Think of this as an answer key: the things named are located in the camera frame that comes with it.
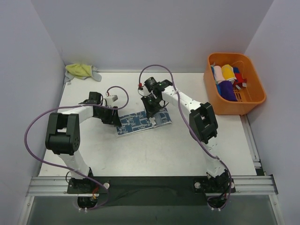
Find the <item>orange basket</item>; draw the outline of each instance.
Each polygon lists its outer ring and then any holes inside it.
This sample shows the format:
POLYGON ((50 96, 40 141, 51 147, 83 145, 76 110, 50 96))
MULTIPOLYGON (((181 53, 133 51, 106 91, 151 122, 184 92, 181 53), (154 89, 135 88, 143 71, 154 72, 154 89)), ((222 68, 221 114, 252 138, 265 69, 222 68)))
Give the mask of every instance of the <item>orange basket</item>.
POLYGON ((252 65, 251 60, 239 53, 216 52, 211 54, 207 60, 204 73, 204 83, 209 102, 213 106, 217 115, 245 115, 255 106, 266 100, 266 93, 252 65), (226 64, 239 68, 240 74, 247 79, 247 87, 238 90, 234 88, 237 102, 227 101, 222 98, 217 90, 216 82, 212 74, 210 65, 224 66, 226 64))

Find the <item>yellow cloth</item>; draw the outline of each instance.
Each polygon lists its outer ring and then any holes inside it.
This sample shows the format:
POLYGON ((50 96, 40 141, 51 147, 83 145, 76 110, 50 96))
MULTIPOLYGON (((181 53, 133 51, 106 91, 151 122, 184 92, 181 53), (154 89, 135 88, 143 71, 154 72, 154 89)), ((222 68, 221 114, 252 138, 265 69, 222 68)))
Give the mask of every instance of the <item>yellow cloth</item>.
POLYGON ((232 84, 234 83, 234 80, 236 80, 233 68, 228 64, 222 66, 222 75, 225 80, 230 81, 232 84))
POLYGON ((92 77, 92 66, 85 64, 71 64, 66 66, 66 70, 74 77, 84 80, 86 77, 92 77))

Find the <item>gray floor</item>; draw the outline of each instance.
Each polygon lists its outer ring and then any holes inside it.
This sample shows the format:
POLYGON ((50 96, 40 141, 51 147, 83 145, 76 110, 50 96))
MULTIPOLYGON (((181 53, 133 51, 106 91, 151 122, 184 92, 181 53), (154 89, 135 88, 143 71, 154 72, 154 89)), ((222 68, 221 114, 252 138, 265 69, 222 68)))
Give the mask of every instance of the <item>gray floor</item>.
POLYGON ((74 197, 36 197, 28 225, 276 224, 268 196, 232 196, 221 212, 207 206, 115 206, 84 213, 74 208, 75 201, 74 197))

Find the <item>white wall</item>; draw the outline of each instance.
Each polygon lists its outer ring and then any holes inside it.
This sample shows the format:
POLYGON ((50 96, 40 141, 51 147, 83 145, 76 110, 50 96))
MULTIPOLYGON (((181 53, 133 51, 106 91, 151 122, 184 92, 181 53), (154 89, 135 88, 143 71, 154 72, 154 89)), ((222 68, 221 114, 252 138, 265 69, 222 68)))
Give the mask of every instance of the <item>white wall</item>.
POLYGON ((285 221, 300 221, 300 1, 275 0, 246 54, 253 60, 267 101, 249 114, 268 174, 274 174, 285 221))
POLYGON ((215 51, 244 52, 273 0, 32 0, 66 64, 203 71, 215 51))
MULTIPOLYGON (((57 105, 64 64, 29 0, 0 0, 0 30, 0 224, 14 225, 38 169, 24 147, 24 132, 37 115, 57 105)), ((29 136, 40 157, 46 121, 29 136)))

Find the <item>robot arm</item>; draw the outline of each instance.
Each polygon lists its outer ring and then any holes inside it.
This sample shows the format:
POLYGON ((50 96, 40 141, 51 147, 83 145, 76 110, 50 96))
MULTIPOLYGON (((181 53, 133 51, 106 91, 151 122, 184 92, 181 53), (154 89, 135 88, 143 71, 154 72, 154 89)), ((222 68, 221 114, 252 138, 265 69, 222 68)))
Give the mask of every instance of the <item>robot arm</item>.
MULTIPOLYGON (((145 106, 147 117, 151 118, 160 109, 161 101, 168 102, 178 107, 178 95, 174 90, 173 84, 164 80, 156 82, 153 77, 145 81, 144 86, 140 87, 144 92, 142 101, 145 106)), ((198 139, 203 142, 210 154, 218 155, 218 145, 216 141, 218 123, 213 112, 212 106, 209 103, 202 104, 181 91, 180 106, 185 115, 189 116, 189 124, 198 139)), ((207 173, 215 178, 221 176, 225 172, 225 167, 214 158, 204 154, 206 159, 207 173)))
MULTIPOLYGON (((52 150, 66 164, 66 166, 76 169, 86 176, 92 176, 91 169, 84 162, 80 152, 80 129, 79 124, 91 117, 102 120, 104 124, 120 126, 121 122, 118 111, 114 110, 113 103, 118 100, 116 95, 102 98, 97 92, 90 92, 89 99, 83 104, 99 105, 103 103, 112 109, 104 109, 96 106, 84 106, 68 110, 66 112, 54 112, 49 116, 46 134, 46 148, 52 150)), ((77 173, 70 171, 71 177, 76 180, 84 178, 77 173)))

